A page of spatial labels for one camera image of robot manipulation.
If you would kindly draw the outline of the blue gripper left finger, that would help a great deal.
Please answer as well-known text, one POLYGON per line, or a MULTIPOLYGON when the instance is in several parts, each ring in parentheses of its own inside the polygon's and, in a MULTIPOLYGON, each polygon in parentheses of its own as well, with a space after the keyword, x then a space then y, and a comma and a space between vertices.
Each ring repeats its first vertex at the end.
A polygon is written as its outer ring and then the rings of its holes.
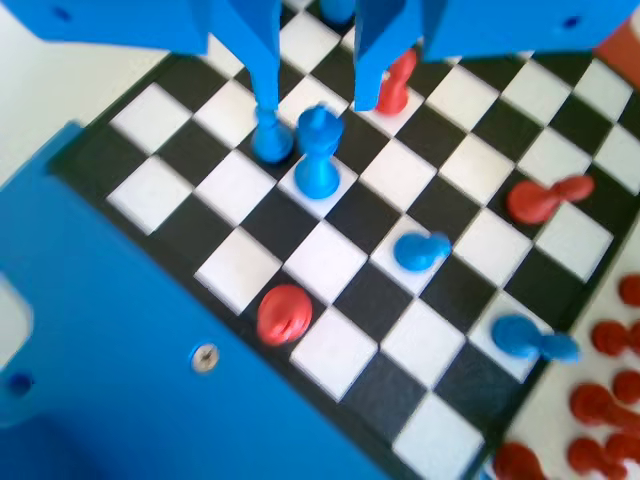
POLYGON ((37 37, 204 55, 217 38, 247 70, 256 102, 278 105, 278 1, 21 1, 19 21, 37 37))

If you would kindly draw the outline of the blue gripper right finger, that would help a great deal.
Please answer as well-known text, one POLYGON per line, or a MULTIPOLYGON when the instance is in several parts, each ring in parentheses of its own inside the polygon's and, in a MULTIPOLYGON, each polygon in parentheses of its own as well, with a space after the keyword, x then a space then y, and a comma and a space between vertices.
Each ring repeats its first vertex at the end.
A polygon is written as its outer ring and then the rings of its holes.
POLYGON ((589 50, 634 10, 627 0, 358 1, 354 107, 376 107, 383 73, 419 39, 425 61, 589 50))

